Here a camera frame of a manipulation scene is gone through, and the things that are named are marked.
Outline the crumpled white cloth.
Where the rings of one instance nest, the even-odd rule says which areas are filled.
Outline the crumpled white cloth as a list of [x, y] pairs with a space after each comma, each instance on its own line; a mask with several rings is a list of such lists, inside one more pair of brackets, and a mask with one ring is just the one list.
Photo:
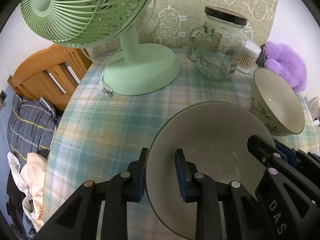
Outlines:
[[24, 194], [22, 209], [32, 223], [36, 232], [43, 227], [43, 192], [47, 160], [34, 152], [27, 154], [27, 162], [21, 166], [17, 157], [7, 154], [13, 181], [20, 192]]

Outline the plain cream bowl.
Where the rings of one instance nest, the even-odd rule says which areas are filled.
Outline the plain cream bowl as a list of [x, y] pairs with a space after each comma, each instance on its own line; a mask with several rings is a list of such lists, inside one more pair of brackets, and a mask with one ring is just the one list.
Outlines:
[[197, 103], [174, 115], [156, 135], [146, 163], [146, 191], [159, 220], [177, 235], [194, 239], [196, 204], [180, 195], [174, 160], [179, 148], [199, 172], [225, 184], [239, 181], [254, 193], [265, 168], [247, 149], [253, 135], [274, 144], [260, 119], [231, 103]]

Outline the cotton swab container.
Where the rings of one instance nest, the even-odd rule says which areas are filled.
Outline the cotton swab container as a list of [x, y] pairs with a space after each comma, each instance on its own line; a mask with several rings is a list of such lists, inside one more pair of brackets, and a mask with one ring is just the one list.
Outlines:
[[260, 53], [261, 48], [253, 40], [247, 40], [244, 52], [241, 55], [239, 63], [237, 65], [237, 70], [242, 73], [248, 74], [251, 71], [253, 65], [256, 63]]

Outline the blue plaid pillow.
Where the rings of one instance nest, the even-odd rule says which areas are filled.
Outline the blue plaid pillow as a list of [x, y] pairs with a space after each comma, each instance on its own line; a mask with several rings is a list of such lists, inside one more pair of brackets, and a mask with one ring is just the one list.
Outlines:
[[55, 107], [45, 98], [29, 100], [18, 94], [13, 97], [7, 140], [21, 166], [30, 152], [48, 158], [56, 128]]

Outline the floral bowl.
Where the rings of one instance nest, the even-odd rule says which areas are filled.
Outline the floral bowl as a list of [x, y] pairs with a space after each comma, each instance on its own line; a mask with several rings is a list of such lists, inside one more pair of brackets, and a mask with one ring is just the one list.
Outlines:
[[300, 134], [305, 127], [299, 97], [281, 76], [266, 68], [253, 72], [251, 112], [276, 137]]

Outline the green desk fan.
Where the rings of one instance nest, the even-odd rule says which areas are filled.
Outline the green desk fan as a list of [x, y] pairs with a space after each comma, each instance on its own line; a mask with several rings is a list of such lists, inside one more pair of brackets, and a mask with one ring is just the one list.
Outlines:
[[102, 91], [142, 95], [176, 79], [175, 53], [156, 43], [141, 44], [135, 22], [152, 0], [22, 0], [22, 16], [40, 37], [69, 48], [88, 48], [119, 37], [121, 51], [107, 63]]

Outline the wooden bed headboard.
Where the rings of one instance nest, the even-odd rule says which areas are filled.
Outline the wooden bed headboard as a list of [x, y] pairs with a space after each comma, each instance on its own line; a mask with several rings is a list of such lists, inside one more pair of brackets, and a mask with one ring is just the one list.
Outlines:
[[64, 111], [91, 65], [80, 49], [54, 44], [26, 58], [7, 82], [18, 95], [45, 98]]

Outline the glass mason jar mug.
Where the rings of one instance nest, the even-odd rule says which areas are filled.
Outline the glass mason jar mug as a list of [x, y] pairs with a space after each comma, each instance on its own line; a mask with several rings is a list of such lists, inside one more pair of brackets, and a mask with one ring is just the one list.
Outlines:
[[244, 52], [248, 20], [239, 13], [220, 7], [204, 8], [206, 21], [189, 34], [187, 57], [210, 81], [233, 77]]

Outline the plaid tablecloth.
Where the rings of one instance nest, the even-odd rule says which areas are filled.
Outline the plaid tablecloth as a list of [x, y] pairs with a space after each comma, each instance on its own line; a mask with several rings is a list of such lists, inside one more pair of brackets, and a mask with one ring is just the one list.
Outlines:
[[108, 97], [99, 88], [103, 66], [93, 64], [74, 92], [53, 137], [44, 182], [43, 216], [49, 220], [86, 180], [111, 179], [151, 145], [163, 124], [192, 104], [218, 100], [250, 106], [252, 77], [236, 72], [231, 81], [205, 80], [175, 49], [177, 79], [156, 92]]

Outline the purple plush toy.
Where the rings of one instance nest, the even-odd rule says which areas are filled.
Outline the purple plush toy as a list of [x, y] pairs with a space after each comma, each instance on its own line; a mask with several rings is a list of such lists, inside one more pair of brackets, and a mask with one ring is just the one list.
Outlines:
[[281, 76], [295, 93], [303, 92], [306, 89], [306, 64], [290, 46], [267, 41], [264, 45], [264, 57], [264, 67]]

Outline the white clip fan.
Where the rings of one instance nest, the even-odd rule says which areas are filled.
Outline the white clip fan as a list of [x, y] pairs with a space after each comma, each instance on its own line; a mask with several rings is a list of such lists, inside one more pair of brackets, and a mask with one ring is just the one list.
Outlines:
[[310, 99], [307, 106], [311, 114], [313, 125], [319, 128], [319, 97]]

